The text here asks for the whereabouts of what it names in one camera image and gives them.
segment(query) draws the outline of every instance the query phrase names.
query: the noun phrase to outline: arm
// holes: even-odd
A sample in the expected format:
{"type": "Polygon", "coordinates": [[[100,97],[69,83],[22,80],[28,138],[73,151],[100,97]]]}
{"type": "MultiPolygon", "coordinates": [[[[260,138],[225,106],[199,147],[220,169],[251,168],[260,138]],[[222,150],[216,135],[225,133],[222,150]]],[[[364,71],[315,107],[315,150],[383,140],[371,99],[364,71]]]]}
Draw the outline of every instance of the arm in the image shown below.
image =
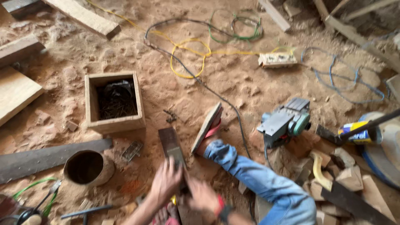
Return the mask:
{"type": "Polygon", "coordinates": [[[144,202],[124,221],[123,225],[148,225],[154,215],[177,192],[183,178],[183,168],[175,168],[175,161],[169,158],[158,168],[151,190],[144,202]]]}
{"type": "MultiPolygon", "coordinates": [[[[202,182],[196,178],[189,177],[188,174],[186,174],[186,181],[192,193],[192,198],[187,199],[187,204],[192,209],[209,211],[217,217],[222,209],[218,200],[218,195],[211,186],[204,181],[202,182]]],[[[254,225],[251,220],[234,211],[228,215],[228,224],[254,225]]]]}

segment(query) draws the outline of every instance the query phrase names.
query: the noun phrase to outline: extension board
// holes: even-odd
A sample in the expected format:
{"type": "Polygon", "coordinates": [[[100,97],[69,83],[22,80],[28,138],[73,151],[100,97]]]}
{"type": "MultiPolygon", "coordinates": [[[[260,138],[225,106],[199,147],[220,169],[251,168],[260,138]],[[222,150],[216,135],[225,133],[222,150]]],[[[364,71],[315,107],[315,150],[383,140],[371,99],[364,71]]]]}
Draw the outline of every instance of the extension board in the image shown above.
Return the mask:
{"type": "Polygon", "coordinates": [[[290,67],[297,64],[297,59],[290,52],[274,52],[268,54],[260,54],[258,64],[262,68],[280,68],[290,67]]]}

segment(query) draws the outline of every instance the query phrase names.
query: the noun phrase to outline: flip-flop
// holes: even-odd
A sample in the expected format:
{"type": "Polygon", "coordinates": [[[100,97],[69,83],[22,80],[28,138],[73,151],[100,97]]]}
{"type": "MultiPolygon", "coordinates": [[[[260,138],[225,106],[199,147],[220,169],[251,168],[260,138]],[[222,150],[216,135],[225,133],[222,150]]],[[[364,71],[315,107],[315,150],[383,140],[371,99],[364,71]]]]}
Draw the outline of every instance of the flip-flop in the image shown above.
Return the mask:
{"type": "Polygon", "coordinates": [[[218,123],[218,125],[212,129],[210,129],[210,126],[212,124],[212,122],[214,121],[215,117],[217,116],[218,112],[220,111],[222,107],[221,102],[218,102],[214,108],[212,108],[212,110],[208,113],[206,119],[203,122],[203,125],[199,131],[199,134],[197,135],[192,149],[190,150],[190,153],[194,154],[197,151],[197,148],[199,148],[200,143],[203,141],[204,138],[209,137],[211,135],[213,135],[214,133],[216,133],[221,125],[221,120],[218,123]]]}

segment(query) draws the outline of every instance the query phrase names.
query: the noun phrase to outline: blue wire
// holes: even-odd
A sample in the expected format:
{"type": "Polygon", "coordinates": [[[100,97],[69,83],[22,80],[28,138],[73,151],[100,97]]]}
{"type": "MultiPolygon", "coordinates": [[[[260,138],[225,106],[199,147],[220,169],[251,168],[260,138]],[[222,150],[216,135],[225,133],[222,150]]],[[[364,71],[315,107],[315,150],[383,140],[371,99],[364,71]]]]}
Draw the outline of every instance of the blue wire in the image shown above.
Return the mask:
{"type": "Polygon", "coordinates": [[[380,102],[380,101],[383,101],[383,99],[385,98],[385,94],[384,94],[382,91],[380,91],[380,90],[378,90],[377,88],[372,87],[371,85],[365,83],[365,82],[359,77],[358,74],[359,74],[359,72],[360,72],[361,67],[358,67],[357,69],[355,69],[355,68],[352,67],[350,64],[347,64],[347,63],[345,63],[343,60],[341,60],[341,59],[338,57],[338,55],[329,53],[329,52],[327,52],[327,51],[325,51],[325,50],[323,50],[323,49],[321,49],[321,48],[319,48],[319,47],[308,47],[308,48],[304,49],[303,52],[301,53],[301,62],[302,62],[302,63],[303,63],[303,56],[304,56],[304,53],[305,53],[306,51],[308,51],[308,50],[318,50],[318,51],[321,51],[322,53],[325,53],[325,54],[327,54],[327,55],[329,55],[329,56],[332,56],[332,63],[331,63],[330,66],[329,66],[329,71],[328,71],[328,72],[319,71],[319,70],[315,69],[314,67],[311,67],[311,69],[314,71],[315,77],[317,77],[317,79],[318,79],[318,81],[319,81],[320,83],[322,83],[323,85],[325,85],[326,87],[328,87],[328,88],[330,88],[330,89],[335,90],[335,91],[338,93],[338,95],[339,95],[340,97],[342,97],[344,100],[346,100],[346,101],[348,101],[348,102],[350,102],[350,103],[353,103],[353,104],[363,104],[363,103],[368,103],[368,102],[380,102]],[[343,63],[343,64],[346,65],[348,68],[352,69],[353,72],[354,72],[354,74],[355,74],[355,78],[354,78],[354,79],[351,79],[351,78],[346,77],[346,76],[341,76],[341,75],[332,73],[332,67],[335,65],[335,62],[336,62],[336,61],[338,61],[338,62],[340,62],[340,63],[343,63]],[[320,74],[329,75],[330,84],[327,84],[325,81],[323,81],[323,80],[321,79],[321,77],[320,77],[320,74]],[[346,86],[346,87],[336,87],[335,84],[334,84],[334,82],[333,82],[333,77],[334,77],[334,76],[339,77],[339,78],[342,78],[342,79],[345,79],[345,80],[353,81],[353,82],[352,82],[351,85],[346,86]],[[347,98],[346,96],[344,96],[344,95],[342,94],[342,91],[344,91],[344,90],[349,90],[350,88],[354,87],[354,86],[357,84],[357,82],[359,82],[359,83],[365,85],[365,86],[368,87],[372,92],[374,92],[374,93],[377,94],[378,96],[381,96],[382,98],[381,98],[381,99],[371,99],[371,100],[365,100],[365,101],[357,102],[357,101],[350,100],[349,98],[347,98]]]}

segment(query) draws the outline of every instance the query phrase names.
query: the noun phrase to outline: red wristband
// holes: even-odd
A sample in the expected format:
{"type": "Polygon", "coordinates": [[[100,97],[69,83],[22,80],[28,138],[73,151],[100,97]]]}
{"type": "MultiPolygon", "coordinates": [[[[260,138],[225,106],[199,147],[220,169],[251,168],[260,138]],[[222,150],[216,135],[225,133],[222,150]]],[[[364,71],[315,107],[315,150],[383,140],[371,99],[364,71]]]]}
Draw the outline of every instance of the red wristband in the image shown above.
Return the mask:
{"type": "Polygon", "coordinates": [[[218,195],[218,203],[219,203],[219,208],[217,208],[214,211],[214,214],[216,217],[218,217],[222,211],[222,209],[225,207],[224,200],[222,199],[221,195],[218,195]]]}

